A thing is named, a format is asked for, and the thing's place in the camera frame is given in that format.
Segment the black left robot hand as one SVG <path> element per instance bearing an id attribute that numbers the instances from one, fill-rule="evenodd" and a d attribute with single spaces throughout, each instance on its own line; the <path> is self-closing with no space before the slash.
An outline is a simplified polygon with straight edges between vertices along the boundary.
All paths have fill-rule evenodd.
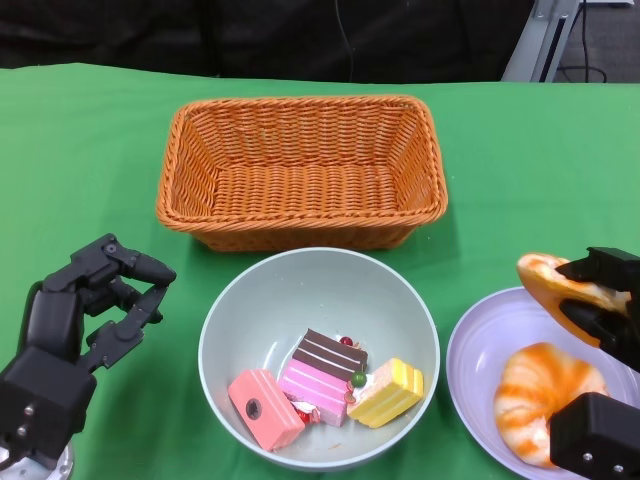
<path id="1" fill-rule="evenodd" d="M 110 368 L 142 342 L 147 324 L 162 321 L 159 305 L 176 277 L 106 234 L 33 285 L 19 349 L 34 346 L 90 372 Z"/>

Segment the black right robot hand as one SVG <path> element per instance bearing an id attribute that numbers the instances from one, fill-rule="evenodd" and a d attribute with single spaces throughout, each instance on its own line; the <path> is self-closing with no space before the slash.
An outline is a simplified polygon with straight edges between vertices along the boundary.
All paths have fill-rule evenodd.
<path id="1" fill-rule="evenodd" d="M 628 293 L 624 311 L 598 306 L 594 300 L 568 297 L 559 303 L 558 322 L 585 343 L 594 344 L 634 371 L 639 370 L 639 257 L 610 247 L 590 247 L 588 256 L 556 271 L 569 280 Z"/>

